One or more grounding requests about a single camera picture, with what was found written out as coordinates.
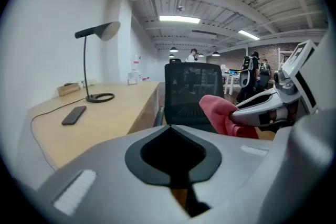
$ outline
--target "pink cloth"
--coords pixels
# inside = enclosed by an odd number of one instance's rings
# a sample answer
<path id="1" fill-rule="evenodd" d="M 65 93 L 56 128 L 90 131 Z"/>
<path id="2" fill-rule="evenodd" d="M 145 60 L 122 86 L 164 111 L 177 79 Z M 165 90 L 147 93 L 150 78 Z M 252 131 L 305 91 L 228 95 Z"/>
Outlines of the pink cloth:
<path id="1" fill-rule="evenodd" d="M 199 105 L 219 134 L 258 139 L 254 127 L 238 126 L 230 120 L 229 115 L 236 111 L 238 107 L 229 101 L 218 96 L 205 95 L 200 100 Z"/>

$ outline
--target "lamp stem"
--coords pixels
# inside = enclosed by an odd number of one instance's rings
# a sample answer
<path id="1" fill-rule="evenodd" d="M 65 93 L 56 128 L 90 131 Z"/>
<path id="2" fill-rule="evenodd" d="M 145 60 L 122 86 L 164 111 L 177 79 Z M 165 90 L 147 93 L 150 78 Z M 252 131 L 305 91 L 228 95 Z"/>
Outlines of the lamp stem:
<path id="1" fill-rule="evenodd" d="M 85 81 L 85 87 L 86 87 L 86 94 L 87 94 L 87 96 L 89 96 L 88 83 L 86 81 L 85 51 L 86 51 L 86 36 L 84 38 L 84 58 L 83 58 L 83 65 L 84 65 L 84 81 Z"/>

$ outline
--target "smartphone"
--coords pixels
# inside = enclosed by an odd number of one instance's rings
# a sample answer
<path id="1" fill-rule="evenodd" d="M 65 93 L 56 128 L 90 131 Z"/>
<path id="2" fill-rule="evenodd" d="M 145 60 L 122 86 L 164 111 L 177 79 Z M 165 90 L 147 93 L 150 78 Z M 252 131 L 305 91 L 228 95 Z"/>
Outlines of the smartphone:
<path id="1" fill-rule="evenodd" d="M 62 125 L 74 125 L 84 113 L 85 109 L 85 105 L 75 107 L 62 121 Z"/>

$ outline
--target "cable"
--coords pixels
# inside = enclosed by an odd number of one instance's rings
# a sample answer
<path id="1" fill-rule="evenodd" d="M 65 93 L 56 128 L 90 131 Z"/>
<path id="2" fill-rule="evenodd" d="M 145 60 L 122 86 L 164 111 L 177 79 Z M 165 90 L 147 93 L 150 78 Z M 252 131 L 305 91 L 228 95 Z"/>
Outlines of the cable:
<path id="1" fill-rule="evenodd" d="M 43 151 L 43 149 L 42 149 L 40 143 L 37 141 L 37 139 L 36 139 L 36 137 L 35 137 L 35 135 L 34 135 L 34 131 L 33 131 L 33 120 L 36 119 L 36 118 L 39 117 L 39 116 L 49 114 L 49 113 L 54 112 L 54 111 L 56 111 L 56 110 L 58 110 L 58 109 L 64 108 L 64 107 L 67 106 L 67 105 L 77 103 L 77 102 L 79 102 L 79 101 L 81 101 L 81 100 L 84 100 L 84 99 L 85 99 L 85 98 L 79 99 L 79 100 L 77 100 L 77 101 L 75 101 L 75 102 L 72 102 L 72 103 L 69 103 L 69 104 L 65 104 L 65 105 L 62 105 L 62 106 L 60 106 L 60 107 L 58 107 L 58 108 L 55 108 L 55 109 L 53 109 L 53 110 L 51 110 L 51 111 L 49 111 L 49 112 L 46 112 L 46 113 L 42 113 L 42 114 L 40 114 L 40 115 L 37 115 L 37 116 L 33 117 L 32 120 L 30 121 L 30 131 L 31 131 L 31 134 L 33 135 L 33 138 L 34 138 L 34 140 L 36 141 L 38 147 L 39 147 L 40 150 L 42 151 L 42 154 L 43 154 L 44 159 L 46 160 L 46 162 L 49 164 L 49 166 L 51 167 L 51 169 L 52 169 L 53 171 L 55 171 L 55 169 L 53 168 L 53 166 L 51 165 L 51 163 L 48 161 L 48 159 L 47 159 L 46 155 L 44 154 L 44 151 Z"/>

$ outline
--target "lamp base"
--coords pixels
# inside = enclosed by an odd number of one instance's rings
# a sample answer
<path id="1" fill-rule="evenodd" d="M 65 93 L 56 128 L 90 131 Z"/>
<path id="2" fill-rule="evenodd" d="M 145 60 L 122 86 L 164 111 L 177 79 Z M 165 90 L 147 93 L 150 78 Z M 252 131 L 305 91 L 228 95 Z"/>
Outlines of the lamp base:
<path id="1" fill-rule="evenodd" d="M 97 94 L 90 94 L 86 96 L 86 101 L 89 103 L 104 103 L 110 101 L 114 98 L 113 93 L 97 93 Z"/>

